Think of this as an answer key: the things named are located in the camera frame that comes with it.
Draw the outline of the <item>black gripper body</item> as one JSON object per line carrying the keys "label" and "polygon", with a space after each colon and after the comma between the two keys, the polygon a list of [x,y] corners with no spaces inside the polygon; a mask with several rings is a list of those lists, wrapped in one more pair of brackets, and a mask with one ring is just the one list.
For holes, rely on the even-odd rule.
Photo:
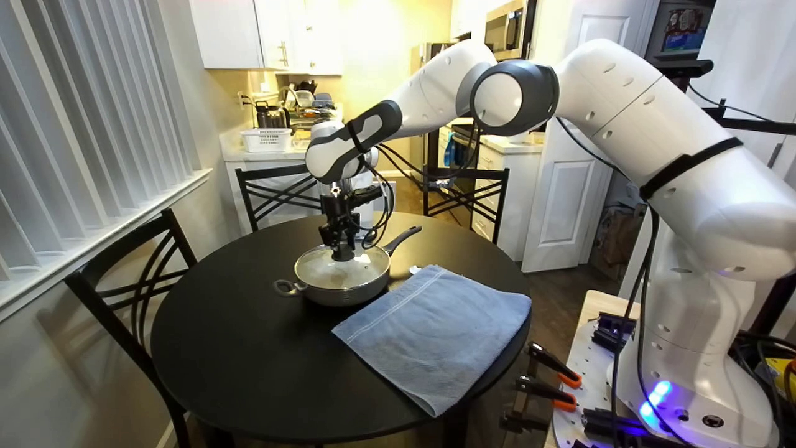
{"label": "black gripper body", "polygon": [[325,246],[353,246],[353,245],[372,245],[381,226],[366,226],[361,221],[357,206],[370,205],[383,196],[381,186],[362,186],[362,190],[330,190],[320,200],[320,215],[325,225],[320,226],[320,241]]}

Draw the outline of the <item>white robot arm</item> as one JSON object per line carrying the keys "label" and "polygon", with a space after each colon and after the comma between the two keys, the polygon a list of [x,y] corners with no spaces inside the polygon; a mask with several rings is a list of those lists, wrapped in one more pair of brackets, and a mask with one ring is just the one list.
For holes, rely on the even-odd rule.
{"label": "white robot arm", "polygon": [[475,40],[457,42],[390,97],[316,138],[306,167],[324,184],[341,183],[357,172],[366,149],[459,116],[488,135],[567,121],[671,233],[635,336],[620,351],[620,404],[652,433],[692,448],[775,448],[774,405],[730,358],[730,343],[754,286],[796,267],[796,193],[611,40],[590,40],[555,67],[500,62]]}

